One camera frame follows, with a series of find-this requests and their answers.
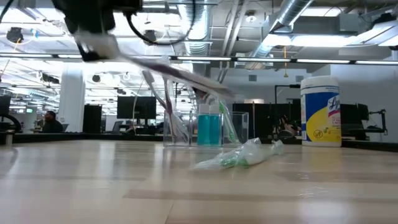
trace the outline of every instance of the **ceiling light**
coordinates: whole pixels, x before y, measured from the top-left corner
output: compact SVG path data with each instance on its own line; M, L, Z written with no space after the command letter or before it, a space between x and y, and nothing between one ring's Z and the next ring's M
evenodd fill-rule
M60 58L81 58L81 55L58 55Z
M238 58L239 62L290 62L285 58Z
M357 65L398 65L398 61L356 61Z
M17 57L17 58L47 58L51 57L50 54L9 54L9 53L1 53L0 57Z
M343 47L349 44L349 38L340 35L298 35L292 45L300 47Z
M207 61L230 61L230 57L192 57L192 56L178 56L177 60L207 60Z
M246 22L252 23L252 22L256 21L256 19L257 19L256 16L247 16Z
M297 59L298 63L349 63L349 60Z
M292 45L292 40L287 35L275 35L269 34L267 37L262 41L263 46L289 46Z
M385 27L374 27L373 29L363 32L356 37L350 38L349 44L364 44L367 41L381 35L382 33L391 29L392 26L385 26Z
M25 109L26 106L10 106L10 109Z

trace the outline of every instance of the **crumpled plastic wrapper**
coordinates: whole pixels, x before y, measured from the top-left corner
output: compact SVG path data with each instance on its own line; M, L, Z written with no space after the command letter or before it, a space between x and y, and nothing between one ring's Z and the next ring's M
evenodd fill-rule
M284 144L281 140L273 141L272 146L264 148L260 139L250 139L236 149L220 153L213 159L195 164L191 170L223 170L230 167L248 168L251 165L264 162L273 155L281 155Z

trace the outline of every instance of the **wooden table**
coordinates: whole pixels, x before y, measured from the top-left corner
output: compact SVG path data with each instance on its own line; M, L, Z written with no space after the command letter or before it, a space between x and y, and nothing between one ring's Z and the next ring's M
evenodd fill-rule
M1 148L0 223L398 223L398 154L285 146L249 169L189 171L217 153L131 141Z

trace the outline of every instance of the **ceiling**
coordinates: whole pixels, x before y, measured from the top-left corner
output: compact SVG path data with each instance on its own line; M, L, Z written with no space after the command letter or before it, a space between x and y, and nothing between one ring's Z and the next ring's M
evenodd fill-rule
M4 0L0 0L0 5L5 5ZM170 7L176 8L174 3L178 3L180 7L185 2L190 1L168 1ZM120 12L115 12L116 28L111 33L117 37L119 48L128 55L186 55L187 44L206 44L209 48L206 55L220 56L223 49L224 38L227 33L228 21L231 19L230 14L233 8L233 0L207 0L197 1L204 4L210 10L210 19L208 20L208 35L205 40L195 40L194 38L182 44L171 46L154 47L148 46L143 41L137 38L130 30L126 19ZM262 42L264 38L263 26L267 16L277 12L280 8L281 1L249 1L246 6L246 12L252 10L255 21L249 22L246 20L247 16L243 17L240 26L233 25L231 32L239 29L237 33L237 41L231 48L231 55L250 54ZM396 1L390 0L374 0L367 1L366 5L357 4L356 1L317 1L315 0L311 6L306 9L302 16L319 16L319 17L336 17L341 11L352 7L350 14L357 14L362 12L372 12L385 7L395 6ZM189 25L188 20L181 19L176 14L139 14L133 19L133 23L142 32L146 29L155 29L158 31L158 38L178 38L178 33L184 33ZM11 27L22 28L24 40L21 44L15 44L7 40L6 34ZM0 52L14 52L23 54L79 54L76 43L73 37L70 36L65 25L63 24L63 14L56 11L51 1L36 0L36 8L33 11L20 10L15 7L11 8L4 16L0 24ZM377 45L364 45L354 47L304 47L288 45L286 47L274 47L270 54L273 57L288 57L288 58L334 58L334 59L384 59L391 54L388 47L379 47ZM13 97L19 97L26 103L26 98L30 95L31 98L43 102L41 111L49 108L57 108L59 102L59 85L52 85L53 88L45 88L48 83L40 80L40 73L53 76L62 81L62 72L67 60L29 60L29 59L12 59L0 58L0 69L4 70L2 85L11 84L17 86L24 86L23 88L2 88L6 94L13 93ZM190 63L175 64L175 66L183 67L187 70L193 70ZM211 63L210 66L218 67L218 63ZM288 69L305 69L304 73L310 73L320 68L323 65L289 65ZM278 63L267 69L280 70L284 68L283 63ZM151 96L148 86L143 81L141 76L141 69L133 65L126 65L121 63L97 63L87 64L86 68L87 91L86 103L101 104L104 111L108 114L114 114L116 111L115 99L118 96L116 90L107 90L104 88L119 87L125 88L126 95L141 95ZM241 80L242 85L248 86L252 83L244 78L240 79L239 74L245 75L245 70L240 72L232 72L234 68L230 68L228 74L233 74L236 80ZM95 83L92 81L92 75L100 75L101 82ZM264 82L276 82L276 77L272 80L264 80ZM163 94L163 79L159 74L156 74L156 87ZM190 110L194 107L194 96L182 84L177 86L181 90L181 95L178 96L177 107L180 110Z

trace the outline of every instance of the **person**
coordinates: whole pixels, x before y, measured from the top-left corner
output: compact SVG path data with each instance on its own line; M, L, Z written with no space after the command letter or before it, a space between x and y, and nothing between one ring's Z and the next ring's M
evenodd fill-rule
M61 133L63 131L63 126L57 121L56 117L54 111L48 111L44 115L45 124L42 133Z

